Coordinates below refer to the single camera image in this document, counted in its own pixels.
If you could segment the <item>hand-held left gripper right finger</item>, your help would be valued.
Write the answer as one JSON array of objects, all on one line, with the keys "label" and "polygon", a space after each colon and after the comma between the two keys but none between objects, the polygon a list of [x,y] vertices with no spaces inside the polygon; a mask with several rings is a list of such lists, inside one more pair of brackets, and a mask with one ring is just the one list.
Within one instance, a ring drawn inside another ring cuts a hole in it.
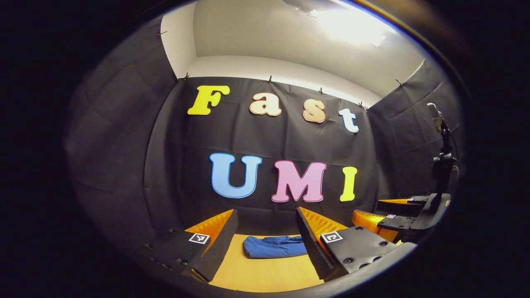
[{"label": "hand-held left gripper right finger", "polygon": [[365,268],[397,248],[365,226],[348,228],[307,208],[296,209],[296,222],[310,261],[325,282]]}]

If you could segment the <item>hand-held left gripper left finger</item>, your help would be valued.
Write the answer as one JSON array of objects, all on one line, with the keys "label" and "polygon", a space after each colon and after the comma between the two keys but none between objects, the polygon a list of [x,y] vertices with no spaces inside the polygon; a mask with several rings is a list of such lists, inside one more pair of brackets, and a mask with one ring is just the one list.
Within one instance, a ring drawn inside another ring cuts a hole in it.
[{"label": "hand-held left gripper left finger", "polygon": [[195,279],[210,283],[238,228],[235,209],[206,219],[191,228],[173,228],[140,249],[146,269],[168,280]]}]

